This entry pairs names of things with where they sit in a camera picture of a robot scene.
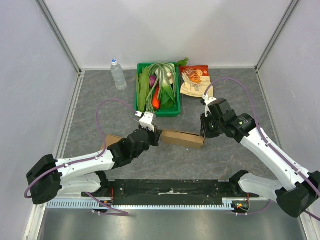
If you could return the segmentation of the brown cardboard sheet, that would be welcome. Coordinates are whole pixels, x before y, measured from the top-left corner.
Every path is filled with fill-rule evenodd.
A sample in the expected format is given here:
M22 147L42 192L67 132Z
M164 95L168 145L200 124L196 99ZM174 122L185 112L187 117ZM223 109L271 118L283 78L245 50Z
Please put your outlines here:
M160 138L163 143L193 149L201 149L205 142L200 135L168 129L162 131Z

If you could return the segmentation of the small brown cardboard box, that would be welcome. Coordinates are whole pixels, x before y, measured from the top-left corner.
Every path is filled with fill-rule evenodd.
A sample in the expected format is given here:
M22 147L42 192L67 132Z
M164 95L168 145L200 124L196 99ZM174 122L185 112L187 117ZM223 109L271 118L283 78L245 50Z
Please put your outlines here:
M102 145L101 145L100 150L102 151L104 149L104 142L105 142L106 149L107 149L109 146L118 143L120 140L122 140L121 137L115 136L115 135L112 135L112 134L108 134L105 137L105 140L102 141Z

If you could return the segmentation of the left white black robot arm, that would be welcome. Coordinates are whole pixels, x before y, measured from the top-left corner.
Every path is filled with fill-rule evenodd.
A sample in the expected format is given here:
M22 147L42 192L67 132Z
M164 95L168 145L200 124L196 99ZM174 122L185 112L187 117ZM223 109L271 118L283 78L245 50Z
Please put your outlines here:
M74 158L43 156L26 174L24 197L33 204L47 203L57 196L88 192L106 196L110 185L105 172L132 163L151 146L159 145L161 130L139 127L106 149Z

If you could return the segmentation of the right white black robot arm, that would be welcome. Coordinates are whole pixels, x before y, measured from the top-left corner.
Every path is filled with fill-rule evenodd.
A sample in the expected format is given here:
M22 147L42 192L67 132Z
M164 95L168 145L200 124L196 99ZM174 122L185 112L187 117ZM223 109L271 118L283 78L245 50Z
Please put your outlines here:
M246 170L230 178L229 191L235 197L256 194L274 201L289 216L298 218L320 197L320 173L310 172L290 158L257 126L247 113L237 115L224 98L204 95L200 134L205 139L224 134L256 155L276 180L258 177Z

